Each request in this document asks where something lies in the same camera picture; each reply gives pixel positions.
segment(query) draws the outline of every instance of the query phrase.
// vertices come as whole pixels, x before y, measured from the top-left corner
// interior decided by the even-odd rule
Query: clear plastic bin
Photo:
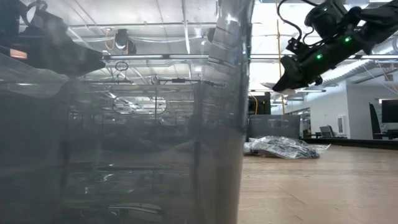
[[[66,2],[48,1],[49,12],[70,22],[93,49],[104,47],[92,35],[106,34],[108,40],[113,30],[82,24],[76,13],[83,11],[72,11]],[[160,30],[184,36],[181,1],[79,2],[83,8],[91,3],[86,10],[98,24],[117,14],[115,22],[124,22],[134,35]],[[111,82],[105,69],[73,77],[0,54],[0,223],[236,223],[254,1],[215,3],[186,0],[183,6],[192,22],[189,37],[216,28],[211,43],[191,40],[193,56],[175,37],[168,37],[173,42],[166,47],[137,39],[136,56],[166,56],[124,59],[132,70],[122,75],[134,84],[119,74]],[[170,12],[156,23],[158,7]],[[133,20],[139,16],[146,21]],[[154,67],[159,74],[170,71],[156,67],[160,63],[177,69],[187,62],[201,65],[201,76],[190,72],[192,81],[164,85],[138,75]]]

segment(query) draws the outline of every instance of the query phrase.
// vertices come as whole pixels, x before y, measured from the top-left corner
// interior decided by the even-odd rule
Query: ceiling
[[[28,4],[32,0],[23,0]],[[310,29],[303,22],[312,6],[304,3],[285,3],[280,13],[289,21],[294,21],[304,33]],[[367,1],[347,1],[347,9],[353,6],[366,7]],[[215,27],[217,21],[217,3],[215,0],[47,0],[48,12],[61,17],[69,26],[69,36],[81,45],[103,51],[104,54],[124,54],[113,46],[113,37],[118,29],[128,29],[130,38],[137,47],[137,54],[190,54],[206,55],[211,44],[206,33]],[[184,16],[187,22],[188,48],[186,43]],[[279,21],[276,14],[275,1],[256,1],[252,15],[252,54],[278,54],[277,33],[280,32],[280,48],[282,54],[287,41],[297,35],[294,27]],[[308,43],[316,42],[319,36],[311,34]],[[115,71],[115,61],[108,61],[107,68],[84,76],[87,80],[108,80],[127,76],[136,84],[150,82],[157,75],[160,78],[192,78],[201,77],[201,66],[206,60],[128,60],[130,69],[125,72]],[[264,82],[276,82],[284,69],[277,60],[266,63],[252,63],[250,89],[263,90]],[[380,72],[375,68],[373,73]]]

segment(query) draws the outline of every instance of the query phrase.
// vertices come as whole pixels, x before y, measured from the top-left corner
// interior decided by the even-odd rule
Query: robotic arm
[[[34,10],[31,21],[27,12]],[[19,32],[20,17],[27,26]],[[36,0],[0,0],[0,54],[34,68],[79,77],[105,67],[102,53],[80,46],[68,36],[63,19],[47,12],[47,3]]]
[[[393,0],[376,9],[353,7],[349,11],[340,0],[326,0],[316,5],[306,16],[305,25],[312,27],[322,38],[321,41],[307,45],[300,41],[302,32],[295,24],[284,22],[296,27],[299,31],[297,39],[292,38],[286,47],[295,55],[284,56],[280,62],[285,72],[274,91],[308,87],[309,84],[322,84],[321,74],[334,69],[349,56],[363,50],[371,54],[372,48],[398,30],[398,0]],[[360,21],[366,21],[362,27]]]

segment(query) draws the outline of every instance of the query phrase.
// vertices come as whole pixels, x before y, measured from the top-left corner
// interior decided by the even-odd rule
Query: yellow pipe
[[[279,78],[282,78],[282,64],[280,63],[280,56],[282,52],[280,51],[280,32],[279,32],[279,20],[276,19],[276,29],[278,38],[278,56],[279,56]],[[285,114],[285,96],[282,94],[282,112]]]
[[[249,93],[251,95],[251,97],[254,98],[254,101],[256,102],[256,109],[254,110],[254,115],[257,115],[257,109],[259,107],[259,102],[257,101],[257,98],[254,97],[251,93]]]

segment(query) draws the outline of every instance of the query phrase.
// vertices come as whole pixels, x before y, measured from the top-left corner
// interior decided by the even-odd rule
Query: plastic bin wall
[[[236,223],[253,4],[222,2],[196,84],[95,85],[0,55],[0,223]],[[167,107],[121,114],[114,96]]]
[[[282,136],[298,139],[300,115],[251,115],[248,137]]]

